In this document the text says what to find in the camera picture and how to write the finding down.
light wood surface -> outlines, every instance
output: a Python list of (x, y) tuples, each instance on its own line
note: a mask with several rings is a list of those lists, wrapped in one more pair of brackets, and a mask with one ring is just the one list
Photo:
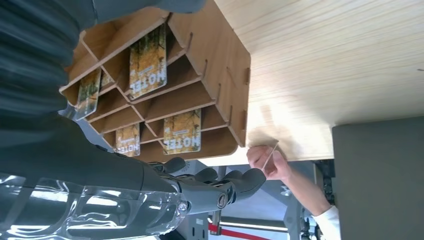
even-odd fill
[(424, 114), (424, 1), (215, 2), (251, 53), (248, 146), (331, 159), (334, 125)]

